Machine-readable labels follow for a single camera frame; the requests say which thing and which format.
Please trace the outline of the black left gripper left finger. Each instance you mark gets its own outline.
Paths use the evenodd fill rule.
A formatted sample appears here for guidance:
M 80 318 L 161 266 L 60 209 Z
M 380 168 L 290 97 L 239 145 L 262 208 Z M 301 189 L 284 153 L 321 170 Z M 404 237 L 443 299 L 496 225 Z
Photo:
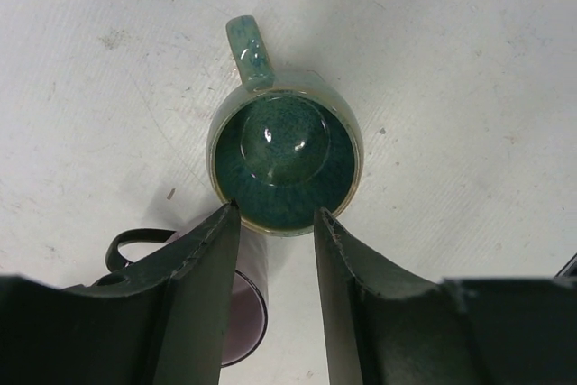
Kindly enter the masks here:
M 216 384 L 220 378 L 240 213 L 229 202 L 173 239 L 159 229 L 114 246 L 162 247 L 90 286 L 1 279 L 4 384 Z

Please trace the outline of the teal green mug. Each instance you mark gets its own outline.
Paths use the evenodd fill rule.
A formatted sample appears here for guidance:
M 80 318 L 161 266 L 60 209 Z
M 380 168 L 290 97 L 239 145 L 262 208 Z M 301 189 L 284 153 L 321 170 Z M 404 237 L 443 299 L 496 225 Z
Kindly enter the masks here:
M 241 84 L 215 112 L 206 165 L 215 193 L 235 200 L 255 232 L 308 234 L 314 214 L 341 214 L 362 177 L 360 127 L 343 97 L 312 70 L 272 67 L 256 20 L 226 25 Z

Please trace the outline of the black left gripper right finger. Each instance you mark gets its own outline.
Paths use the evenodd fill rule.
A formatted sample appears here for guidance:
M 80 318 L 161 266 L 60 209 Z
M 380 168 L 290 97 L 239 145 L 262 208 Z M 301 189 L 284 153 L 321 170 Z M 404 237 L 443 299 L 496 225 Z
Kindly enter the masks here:
M 326 209 L 315 213 L 314 241 L 331 383 L 575 383 L 574 261 L 546 279 L 434 283 Z

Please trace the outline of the lilac mug black handle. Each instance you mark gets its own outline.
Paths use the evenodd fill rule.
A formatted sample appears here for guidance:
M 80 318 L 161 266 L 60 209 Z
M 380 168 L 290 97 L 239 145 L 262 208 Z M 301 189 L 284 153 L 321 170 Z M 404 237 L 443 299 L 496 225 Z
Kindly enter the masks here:
M 121 248 L 134 243 L 170 243 L 200 225 L 207 214 L 197 216 L 171 232 L 139 228 L 118 234 L 105 255 L 105 266 L 115 272 L 133 264 Z M 249 357 L 259 347 L 269 324 L 268 247 L 264 235 L 245 227 L 240 231 L 234 284 L 222 365 L 229 367 Z

